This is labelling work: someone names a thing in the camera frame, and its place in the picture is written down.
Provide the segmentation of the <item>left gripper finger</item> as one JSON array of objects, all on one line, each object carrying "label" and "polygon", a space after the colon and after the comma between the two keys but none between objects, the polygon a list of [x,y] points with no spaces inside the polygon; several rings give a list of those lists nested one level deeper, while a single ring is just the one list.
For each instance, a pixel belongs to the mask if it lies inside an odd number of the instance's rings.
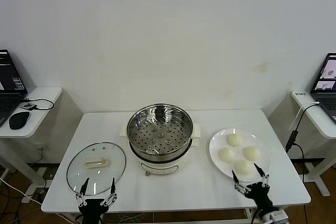
[{"label": "left gripper finger", "polygon": [[110,194],[100,203],[100,205],[104,207],[111,207],[114,204],[114,202],[117,200],[117,198],[118,197],[116,193],[115,178],[113,178],[111,188],[110,188]]},{"label": "left gripper finger", "polygon": [[87,205],[85,195],[86,195],[86,190],[87,190],[87,187],[88,187],[88,183],[89,183],[89,178],[87,178],[85,180],[84,184],[80,188],[79,193],[75,194],[75,197],[76,197],[76,200],[79,204],[78,205],[79,207],[83,207],[83,206]]}]

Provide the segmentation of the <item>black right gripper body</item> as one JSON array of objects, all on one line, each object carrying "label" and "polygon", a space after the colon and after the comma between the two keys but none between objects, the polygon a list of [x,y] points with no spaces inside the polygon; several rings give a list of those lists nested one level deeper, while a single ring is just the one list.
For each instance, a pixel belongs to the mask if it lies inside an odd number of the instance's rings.
[{"label": "black right gripper body", "polygon": [[275,210],[272,201],[268,198],[270,190],[269,185],[265,185],[263,183],[253,183],[247,185],[246,187],[248,192],[245,193],[245,197],[252,199],[261,212],[272,212]]}]

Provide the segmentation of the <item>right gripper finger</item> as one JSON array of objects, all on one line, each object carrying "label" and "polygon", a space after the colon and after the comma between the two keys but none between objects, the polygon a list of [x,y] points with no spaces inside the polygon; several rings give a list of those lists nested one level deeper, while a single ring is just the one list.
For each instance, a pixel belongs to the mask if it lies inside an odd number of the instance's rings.
[{"label": "right gripper finger", "polygon": [[255,185],[257,186],[261,186],[262,188],[268,188],[269,187],[269,175],[265,174],[265,172],[263,171],[263,169],[261,167],[259,167],[256,163],[254,163],[254,166],[258,172],[258,174],[261,176],[261,181],[255,183]]},{"label": "right gripper finger", "polygon": [[245,187],[244,185],[240,184],[236,174],[234,173],[234,171],[232,170],[232,174],[233,174],[233,180],[234,180],[234,188],[235,190],[237,190],[239,193],[241,193],[242,195],[245,195],[249,192],[249,189],[247,187]]}]

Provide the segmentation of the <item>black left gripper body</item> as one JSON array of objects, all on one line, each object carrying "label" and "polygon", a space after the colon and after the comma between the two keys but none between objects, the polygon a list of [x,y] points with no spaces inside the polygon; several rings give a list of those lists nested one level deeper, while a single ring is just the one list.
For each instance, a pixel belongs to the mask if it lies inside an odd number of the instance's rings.
[{"label": "black left gripper body", "polygon": [[109,210],[108,206],[101,205],[103,199],[87,199],[86,205],[80,204],[78,209],[82,215],[82,224],[100,224],[102,216]]}]

